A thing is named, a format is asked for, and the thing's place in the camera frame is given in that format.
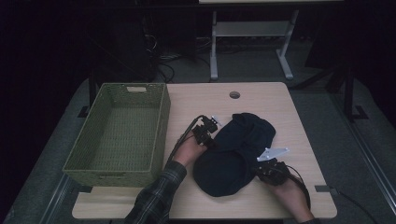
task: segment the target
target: floor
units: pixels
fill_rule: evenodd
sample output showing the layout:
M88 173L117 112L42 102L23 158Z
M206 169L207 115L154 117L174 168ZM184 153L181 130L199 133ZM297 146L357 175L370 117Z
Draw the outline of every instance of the floor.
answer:
M295 77L286 80L275 53L279 41L281 39L263 39L254 45L230 47L237 50L224 50L218 56L219 79L216 82L279 81L292 87L320 72L319 69L304 67L311 42L295 40L291 42L287 53ZM199 59L195 61L180 58L164 62L167 66L160 67L168 78L172 76L168 66L172 67L175 71L173 83L208 82L208 52L204 51L198 56ZM163 76L158 75L155 81L163 82ZM354 105L361 106L368 119L349 122L342 113L343 89L329 94L324 89L327 81L325 77L303 90L290 91L320 169L330 186L358 202L377 223L396 223L396 211L390 206L392 199L384 193L387 189L376 177L372 161L364 156L367 150L374 155L392 191L396 184L395 129L375 105L370 92L358 80L355 80ZM5 224L122 223L122 220L78 220L71 213L78 193L89 189L64 175L62 167L84 122L84 118L78 115L87 105L89 89L86 80L81 83L66 108ZM374 223L356 204L337 191L334 191L333 199L338 214L334 218L323 219L322 223ZM238 223L259 222L250 220Z

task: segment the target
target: green woven basket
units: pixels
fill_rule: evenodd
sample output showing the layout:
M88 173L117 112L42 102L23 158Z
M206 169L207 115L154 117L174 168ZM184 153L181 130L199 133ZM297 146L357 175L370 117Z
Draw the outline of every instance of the green woven basket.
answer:
M170 104L165 84L103 84L64 172L85 186L150 184L163 168Z

